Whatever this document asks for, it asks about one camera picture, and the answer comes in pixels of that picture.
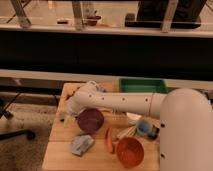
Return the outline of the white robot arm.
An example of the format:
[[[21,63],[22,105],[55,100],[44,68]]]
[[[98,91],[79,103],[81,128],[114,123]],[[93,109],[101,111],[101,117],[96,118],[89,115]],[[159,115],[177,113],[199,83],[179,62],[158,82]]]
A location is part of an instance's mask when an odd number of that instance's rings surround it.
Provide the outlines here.
[[[110,93],[89,81],[67,100],[78,116],[86,108],[111,108],[160,121],[160,171],[213,171],[213,107],[200,92]]]

